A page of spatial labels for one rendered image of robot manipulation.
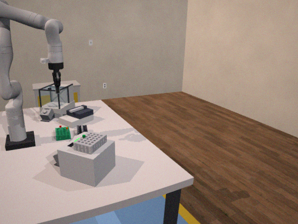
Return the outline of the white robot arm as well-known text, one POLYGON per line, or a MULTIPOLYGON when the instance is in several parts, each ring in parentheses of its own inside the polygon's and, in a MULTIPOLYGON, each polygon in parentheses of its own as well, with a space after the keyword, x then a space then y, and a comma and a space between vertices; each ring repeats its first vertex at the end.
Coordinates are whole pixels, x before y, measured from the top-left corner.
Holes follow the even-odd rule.
POLYGON ((13 61, 10 20, 45 30, 48 58, 40 58, 40 63, 63 62, 62 42, 59 38, 63 24, 58 20, 9 6, 5 0, 0 0, 0 96, 9 100, 5 111, 10 141, 19 142, 25 140, 27 135, 22 108, 22 87, 18 81, 10 81, 9 77, 13 61))

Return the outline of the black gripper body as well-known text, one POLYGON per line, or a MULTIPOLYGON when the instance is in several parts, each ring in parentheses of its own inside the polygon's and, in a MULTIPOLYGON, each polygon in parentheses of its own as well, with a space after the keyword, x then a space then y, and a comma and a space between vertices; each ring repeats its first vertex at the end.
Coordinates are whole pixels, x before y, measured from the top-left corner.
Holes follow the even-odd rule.
POLYGON ((63 69, 63 62, 61 63, 48 63, 48 67, 50 70, 53 70, 54 72, 54 78, 57 77, 57 72, 58 75, 60 76, 59 70, 63 69))

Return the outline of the analytical balance with glass draft shield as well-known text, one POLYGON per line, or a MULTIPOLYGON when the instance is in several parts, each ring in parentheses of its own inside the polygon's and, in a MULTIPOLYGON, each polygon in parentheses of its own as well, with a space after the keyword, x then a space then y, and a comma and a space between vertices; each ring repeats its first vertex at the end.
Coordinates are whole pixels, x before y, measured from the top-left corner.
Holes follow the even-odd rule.
POLYGON ((54 84, 39 89, 41 121, 49 122, 65 116, 68 109, 75 108, 73 84, 61 84, 60 90, 60 93, 56 94, 54 84))

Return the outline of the green tube rack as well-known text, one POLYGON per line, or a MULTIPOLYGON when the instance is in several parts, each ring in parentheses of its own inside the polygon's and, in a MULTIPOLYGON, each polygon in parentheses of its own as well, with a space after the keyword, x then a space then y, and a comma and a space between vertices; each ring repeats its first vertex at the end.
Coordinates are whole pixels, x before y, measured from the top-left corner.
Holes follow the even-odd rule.
POLYGON ((55 128, 56 140, 61 141, 61 140, 71 139, 69 127, 68 127, 68 132, 66 131, 66 127, 62 127, 61 129, 62 130, 60 130, 60 128, 55 128))

